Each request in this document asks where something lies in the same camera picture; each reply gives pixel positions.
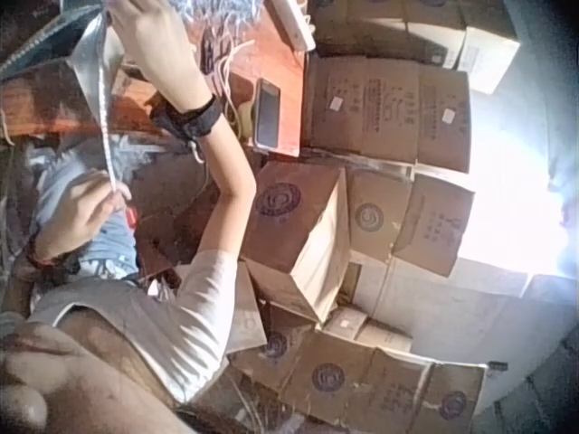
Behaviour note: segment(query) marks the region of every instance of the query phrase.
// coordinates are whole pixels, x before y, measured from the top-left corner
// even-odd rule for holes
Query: blue jeans
[[[31,233],[41,229],[54,215],[66,188],[92,168],[106,168],[102,142],[89,138],[72,149],[59,153],[41,175]],[[138,272],[137,250],[133,231],[124,211],[113,213],[97,236],[82,246],[74,256],[80,265],[71,280],[87,276],[124,278]]]

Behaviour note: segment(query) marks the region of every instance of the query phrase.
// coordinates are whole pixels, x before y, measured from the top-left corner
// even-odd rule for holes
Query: white shirt
[[[47,293],[28,321],[57,327],[74,307],[98,312],[137,349],[178,402],[190,401],[219,369],[231,331],[237,258],[207,250],[193,259],[175,301],[158,302],[119,280],[87,278]],[[23,322],[0,314],[0,336]]]

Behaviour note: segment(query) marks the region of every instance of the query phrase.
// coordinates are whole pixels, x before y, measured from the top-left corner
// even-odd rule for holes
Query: power strip
[[[301,12],[297,0],[271,0],[278,17],[286,29],[289,40],[296,52],[310,52],[316,48],[306,17]]]

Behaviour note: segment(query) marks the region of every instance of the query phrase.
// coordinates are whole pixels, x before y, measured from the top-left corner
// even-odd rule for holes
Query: phone screen
[[[255,109],[255,144],[261,148],[277,148],[280,133],[280,88],[260,79]]]

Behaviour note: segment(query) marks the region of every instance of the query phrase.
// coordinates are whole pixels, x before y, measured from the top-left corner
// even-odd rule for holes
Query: desk
[[[261,20],[242,34],[244,41],[255,40],[243,48],[231,67],[233,101],[236,105],[253,96],[259,77],[281,89],[280,140],[281,153],[296,156],[299,151],[301,104],[303,93],[304,55],[290,48],[277,15],[266,2]],[[199,46],[202,29],[189,29],[190,39]],[[70,83],[73,73],[64,63],[45,65],[9,80],[2,86],[1,105],[5,112],[8,133],[12,136],[98,132],[83,102],[80,89]],[[149,100],[155,89],[147,82],[119,72],[113,88],[110,112],[111,132],[140,131],[157,134],[148,120]]]

